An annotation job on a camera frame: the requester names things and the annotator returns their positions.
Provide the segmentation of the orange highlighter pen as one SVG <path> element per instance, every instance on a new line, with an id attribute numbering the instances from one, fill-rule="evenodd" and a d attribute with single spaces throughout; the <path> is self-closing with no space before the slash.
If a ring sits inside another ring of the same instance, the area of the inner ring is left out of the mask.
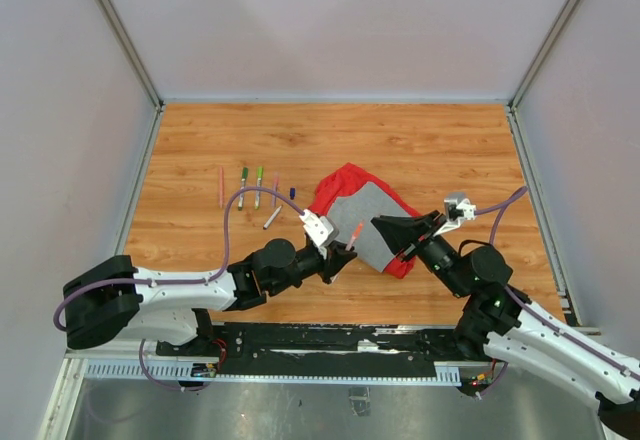
<path id="1" fill-rule="evenodd" d="M 357 225 L 357 227 L 354 229 L 354 231 L 352 232 L 351 237 L 350 237 L 349 241 L 346 244 L 346 250 L 347 251 L 351 251 L 353 249 L 356 240 L 358 239 L 359 235 L 361 234 L 363 226 L 364 226 L 364 222 L 361 221 Z"/>

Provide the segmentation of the white marker blue end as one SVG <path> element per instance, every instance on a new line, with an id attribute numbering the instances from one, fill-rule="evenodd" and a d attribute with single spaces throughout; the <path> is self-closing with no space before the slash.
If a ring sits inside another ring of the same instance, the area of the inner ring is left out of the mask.
<path id="1" fill-rule="evenodd" d="M 282 208 L 283 208 L 283 205 L 280 205 L 272 212 L 272 214 L 269 216 L 269 218 L 264 223 L 263 230 L 267 230 L 273 224 L 275 219 L 278 217 L 278 215 L 282 211 Z"/>

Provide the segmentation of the purple pen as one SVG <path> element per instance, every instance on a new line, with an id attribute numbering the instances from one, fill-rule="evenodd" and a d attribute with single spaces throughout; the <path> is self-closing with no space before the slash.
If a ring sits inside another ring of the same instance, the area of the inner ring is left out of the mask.
<path id="1" fill-rule="evenodd" d="M 273 192 L 277 192 L 278 191 L 278 186 L 279 186 L 279 173 L 275 172 L 274 173 L 274 177 L 273 177 L 273 181 L 272 181 L 272 191 Z M 271 195 L 271 208 L 272 209 L 276 209 L 277 207 L 277 196 L 275 195 Z"/>

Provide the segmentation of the white marker green end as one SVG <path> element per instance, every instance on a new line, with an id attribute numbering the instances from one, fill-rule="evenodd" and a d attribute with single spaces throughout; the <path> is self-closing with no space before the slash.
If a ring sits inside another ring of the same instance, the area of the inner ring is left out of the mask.
<path id="1" fill-rule="evenodd" d="M 254 197 L 254 209 L 258 210 L 260 208 L 260 204 L 261 204 L 261 190 L 260 188 L 262 187 L 262 183 L 263 183 L 263 178 L 262 179 L 258 179 L 257 178 L 257 172 L 256 172 L 256 190 L 255 190 L 255 197 Z"/>

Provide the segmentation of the orange white pen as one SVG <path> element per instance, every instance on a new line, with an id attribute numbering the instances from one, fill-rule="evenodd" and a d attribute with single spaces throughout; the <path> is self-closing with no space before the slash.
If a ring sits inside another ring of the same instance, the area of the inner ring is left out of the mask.
<path id="1" fill-rule="evenodd" d="M 243 190 L 244 190 L 244 189 L 246 188 L 246 186 L 247 186 L 247 180 L 246 180 L 246 181 L 241 180 L 241 188 L 240 188 L 240 189 L 242 190 L 242 192 L 241 192 L 241 193 L 239 193 L 239 195 L 238 195 L 238 201 L 237 201 L 237 209 L 238 209 L 239 211 L 242 211 L 242 210 L 243 210 L 243 207 L 244 207 L 244 192 L 243 192 Z"/>

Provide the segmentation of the pink pen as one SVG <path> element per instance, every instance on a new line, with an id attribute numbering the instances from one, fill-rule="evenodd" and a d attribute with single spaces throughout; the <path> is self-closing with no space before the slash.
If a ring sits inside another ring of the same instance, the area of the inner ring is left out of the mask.
<path id="1" fill-rule="evenodd" d="M 219 208 L 224 208 L 225 205 L 225 180 L 224 180 L 224 168 L 218 167 L 218 205 Z"/>

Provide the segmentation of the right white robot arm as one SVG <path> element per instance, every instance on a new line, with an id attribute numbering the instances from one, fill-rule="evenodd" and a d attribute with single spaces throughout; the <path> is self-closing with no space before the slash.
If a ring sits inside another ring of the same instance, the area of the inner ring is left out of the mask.
<path id="1" fill-rule="evenodd" d="M 466 360 L 484 354 L 528 370 L 597 411 L 601 423 L 626 438 L 639 436 L 639 361 L 555 318 L 510 287 L 512 268 L 496 247 L 472 241 L 453 247 L 445 215 L 378 216 L 371 221 L 401 261 L 418 258 L 457 298 L 465 299 L 453 333 Z"/>

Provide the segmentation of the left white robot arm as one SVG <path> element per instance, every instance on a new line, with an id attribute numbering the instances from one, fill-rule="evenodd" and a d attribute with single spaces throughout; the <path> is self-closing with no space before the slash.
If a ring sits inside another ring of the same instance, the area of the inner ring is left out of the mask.
<path id="1" fill-rule="evenodd" d="M 64 285 L 53 323 L 73 350 L 130 339 L 167 342 L 200 356 L 212 348 L 214 331 L 197 320 L 197 311 L 255 308 L 314 275 L 329 284 L 356 256 L 338 241 L 296 249 L 281 238 L 211 272 L 153 271 L 115 255 Z"/>

